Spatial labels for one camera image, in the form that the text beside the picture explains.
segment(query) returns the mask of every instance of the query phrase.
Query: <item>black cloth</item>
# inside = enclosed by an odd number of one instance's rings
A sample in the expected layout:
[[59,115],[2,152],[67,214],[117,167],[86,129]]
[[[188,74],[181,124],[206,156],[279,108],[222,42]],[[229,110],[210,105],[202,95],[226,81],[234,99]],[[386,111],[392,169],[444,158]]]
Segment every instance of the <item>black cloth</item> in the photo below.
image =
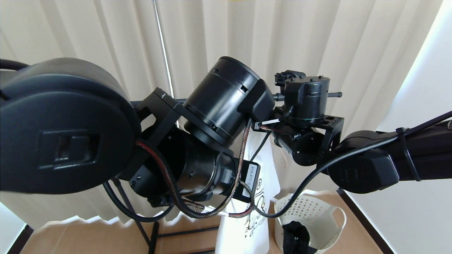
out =
[[284,240],[282,249],[284,254],[314,254],[317,249],[309,247],[309,232],[298,221],[291,221],[282,226]]

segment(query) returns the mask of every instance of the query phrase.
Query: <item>white plastic basket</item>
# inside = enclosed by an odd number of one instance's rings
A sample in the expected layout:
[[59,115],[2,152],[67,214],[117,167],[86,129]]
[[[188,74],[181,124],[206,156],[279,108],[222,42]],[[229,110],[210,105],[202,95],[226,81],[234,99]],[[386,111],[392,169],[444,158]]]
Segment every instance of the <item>white plastic basket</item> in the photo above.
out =
[[[347,222],[347,216],[340,207],[335,207],[318,198],[304,195],[316,195],[316,193],[311,190],[303,191],[292,207],[276,219],[275,240],[282,252],[284,239],[283,225],[291,221],[298,221],[306,227],[310,236],[309,246],[318,250],[316,254],[324,253],[339,239]],[[289,194],[277,200],[274,205],[275,212],[280,211],[291,197],[292,194]],[[337,226],[336,220],[333,217],[333,212],[336,209],[339,209],[344,215],[344,223],[340,227]]]

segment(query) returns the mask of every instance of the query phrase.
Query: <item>baseboard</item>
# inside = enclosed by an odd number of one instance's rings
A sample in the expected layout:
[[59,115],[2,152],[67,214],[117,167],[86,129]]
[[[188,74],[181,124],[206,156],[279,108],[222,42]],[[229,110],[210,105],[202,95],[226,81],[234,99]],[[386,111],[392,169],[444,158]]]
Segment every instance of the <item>baseboard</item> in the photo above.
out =
[[381,237],[381,235],[377,232],[377,230],[372,226],[366,216],[361,212],[361,210],[356,206],[355,202],[348,196],[348,194],[343,189],[338,189],[337,193],[347,206],[352,210],[353,214],[358,218],[359,222],[364,226],[366,231],[381,249],[384,254],[394,254],[389,245],[385,242],[385,240]]
[[9,249],[8,254],[20,254],[33,231],[34,230],[30,226],[25,225],[24,230],[22,230],[16,241],[13,243],[13,246]]

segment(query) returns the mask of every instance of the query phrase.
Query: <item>curtain fold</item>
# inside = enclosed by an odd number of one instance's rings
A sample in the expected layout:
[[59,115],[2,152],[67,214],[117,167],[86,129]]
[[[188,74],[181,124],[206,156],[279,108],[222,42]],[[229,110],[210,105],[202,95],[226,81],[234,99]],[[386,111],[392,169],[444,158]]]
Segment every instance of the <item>curtain fold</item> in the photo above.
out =
[[[331,92],[344,94],[327,104],[327,114],[345,117],[344,137],[378,126],[441,3],[2,0],[0,54],[28,64],[63,56],[93,62],[119,81],[130,100],[144,99],[155,87],[170,93],[165,53],[175,98],[187,98],[221,56],[248,65],[273,92],[279,91],[273,85],[276,72],[324,75]],[[293,191],[311,168],[296,165],[285,152],[284,166],[280,150],[273,153],[283,193]],[[123,186],[138,213],[156,213],[126,182]],[[321,175],[309,188],[336,186]],[[0,200],[34,228],[74,215],[127,220],[102,187],[61,196],[0,193]]]

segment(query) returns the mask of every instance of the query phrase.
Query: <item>wooden floor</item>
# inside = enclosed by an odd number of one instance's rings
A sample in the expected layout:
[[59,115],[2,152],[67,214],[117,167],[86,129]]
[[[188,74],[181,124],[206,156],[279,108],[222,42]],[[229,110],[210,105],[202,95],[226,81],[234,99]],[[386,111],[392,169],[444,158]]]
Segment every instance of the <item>wooden floor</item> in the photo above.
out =
[[[341,207],[347,214],[347,225],[338,242],[326,253],[380,254],[377,244],[354,216],[336,192],[323,194],[320,199]],[[202,229],[218,226],[220,217],[196,220],[194,222],[182,217],[176,224],[160,223],[159,233],[172,233],[184,230]],[[152,231],[152,223],[143,223],[148,234]],[[269,220],[270,251],[269,254],[281,254],[273,239],[274,219]],[[200,232],[189,235],[159,238],[156,254],[187,254],[215,248],[217,231]],[[57,222],[35,230],[21,254],[67,254],[67,253],[134,253],[147,254],[148,248],[137,226],[133,221],[123,224],[119,221],[108,224],[99,220],[91,223],[79,220],[68,224]]]

